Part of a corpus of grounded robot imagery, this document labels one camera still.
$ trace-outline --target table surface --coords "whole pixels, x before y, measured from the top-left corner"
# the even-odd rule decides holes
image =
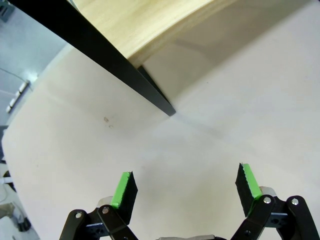
[[[135,66],[178,34],[236,0],[74,0],[79,11]]]
[[[41,239],[59,239],[68,213],[92,211],[125,171],[134,172],[138,186],[130,227],[139,239],[230,239],[244,219],[234,184],[239,162],[249,163],[257,182],[280,199],[303,196],[319,228],[319,3],[297,10],[219,66],[211,61],[246,40],[245,29],[260,26],[234,16],[263,16],[264,26],[288,6],[292,0],[282,9],[231,8],[225,21],[215,14],[212,21],[220,25],[204,23],[213,28],[212,38],[204,27],[182,40],[215,43],[221,29],[218,37],[227,45],[203,44],[202,54],[170,44],[147,61],[177,109],[172,117],[76,49],[66,51],[39,77],[2,140]],[[225,32],[233,20],[245,36]],[[267,228],[260,239],[277,238]]]

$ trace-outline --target gray floor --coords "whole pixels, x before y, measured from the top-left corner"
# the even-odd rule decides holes
[[[32,83],[65,45],[63,39],[17,8],[7,22],[0,20],[0,125],[8,124],[21,108],[20,102],[12,113],[6,113],[21,84],[31,81],[31,87],[23,94],[26,98],[32,91]],[[0,176],[7,170],[7,165],[0,164]],[[0,201],[0,204],[15,202],[23,210],[18,195],[7,185],[0,185]],[[0,239],[37,240],[39,237],[33,229],[18,232],[11,220],[4,217],[0,220]]]
[[[8,121],[6,107],[23,80],[34,82],[65,45],[17,8],[7,22],[0,21],[0,125]]]

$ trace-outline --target white table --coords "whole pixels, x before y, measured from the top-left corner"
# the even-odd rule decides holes
[[[244,219],[234,184],[239,162],[281,199],[303,196],[319,228],[316,4],[201,77],[174,100],[173,117],[77,50],[64,55],[40,77],[2,141],[41,239],[58,239],[71,210],[90,212],[112,195],[124,171],[134,172],[139,189],[130,223],[139,239],[228,239]],[[175,49],[189,53],[168,52]],[[265,229],[261,239],[275,236]]]

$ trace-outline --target screw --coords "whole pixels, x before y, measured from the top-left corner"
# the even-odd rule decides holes
[[[270,197],[266,196],[266,197],[263,199],[263,202],[264,202],[265,204],[271,203]]]
[[[293,205],[298,205],[298,204],[299,204],[299,201],[298,201],[298,199],[294,198],[294,199],[291,200],[291,203],[292,203]]]
[[[108,212],[109,212],[109,208],[105,206],[105,207],[102,209],[102,213],[103,213],[103,214],[107,214]]]
[[[82,213],[81,213],[81,212],[78,212],[78,213],[75,215],[75,218],[76,218],[76,219],[79,219],[79,218],[81,218],[81,216],[82,216]]]

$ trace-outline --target light wood surface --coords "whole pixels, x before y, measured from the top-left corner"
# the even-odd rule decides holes
[[[74,0],[135,66],[165,43],[236,0]]]

